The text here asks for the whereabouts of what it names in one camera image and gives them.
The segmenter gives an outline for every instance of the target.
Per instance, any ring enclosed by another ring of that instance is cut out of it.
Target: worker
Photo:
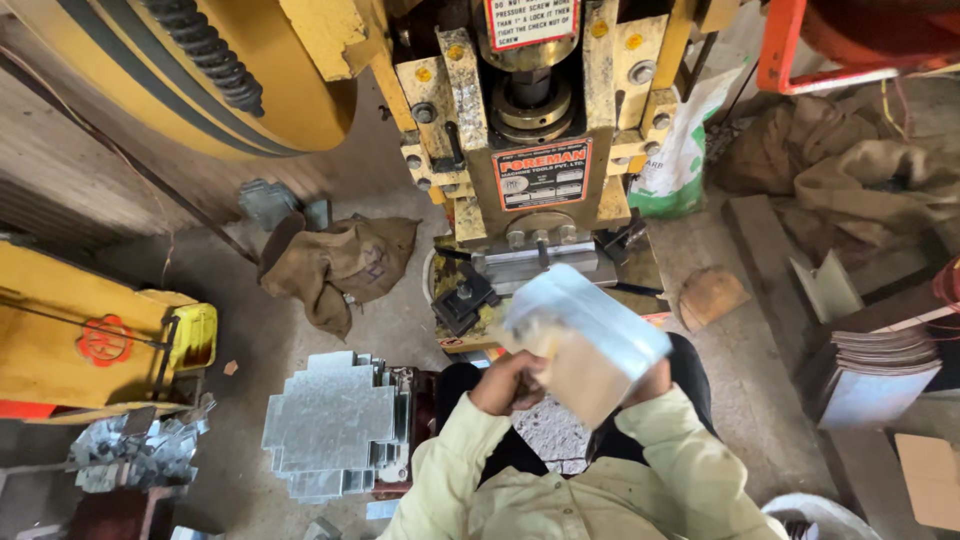
[[[503,356],[482,376],[468,363],[444,369],[439,434],[414,452],[413,487],[381,538],[785,540],[744,493],[746,468],[713,431],[696,350],[680,335],[670,340],[673,353],[594,433],[592,464],[571,479],[548,471],[510,421],[536,400],[524,374],[544,358]]]

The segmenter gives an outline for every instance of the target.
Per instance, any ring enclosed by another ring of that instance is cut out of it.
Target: black pants
[[[673,381],[693,402],[697,416],[707,430],[716,436],[710,419],[710,384],[704,365],[700,362],[700,356],[697,355],[693,344],[685,337],[675,333],[669,333],[669,335],[670,342],[673,344],[673,353],[668,357]],[[469,363],[452,364],[440,373],[437,379],[437,433],[443,430],[460,396],[473,389],[480,382],[481,375],[480,370]],[[595,448],[592,450],[591,459],[604,456],[619,457],[646,465],[640,443],[620,432],[613,423],[613,417],[617,412],[619,410],[614,411],[594,432],[592,441]],[[507,431],[503,440],[487,459],[483,474],[480,476],[480,483],[511,466],[522,473],[531,473],[539,477],[548,472],[543,460],[513,428]]]

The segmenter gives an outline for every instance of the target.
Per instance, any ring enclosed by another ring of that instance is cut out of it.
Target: warning sign
[[[491,46],[505,51],[577,35],[578,0],[486,0]]]
[[[593,139],[493,155],[500,203],[507,211],[552,207],[587,197]]]

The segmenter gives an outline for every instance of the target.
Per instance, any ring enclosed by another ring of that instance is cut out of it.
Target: hand
[[[546,366],[547,359],[521,351],[504,355],[487,368],[483,379],[470,390],[469,398],[480,410],[493,416],[506,416],[538,404],[546,390],[531,373]]]
[[[620,404],[623,408],[628,408],[643,402],[649,402],[670,391],[673,387],[673,380],[670,379],[670,361],[661,358],[659,362],[653,365],[640,381],[636,384],[634,391],[624,398]]]

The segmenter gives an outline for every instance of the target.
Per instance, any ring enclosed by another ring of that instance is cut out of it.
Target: spring
[[[259,118],[263,116],[263,86],[237,60],[194,0],[140,0],[163,30],[197,68],[217,86],[228,105]]]

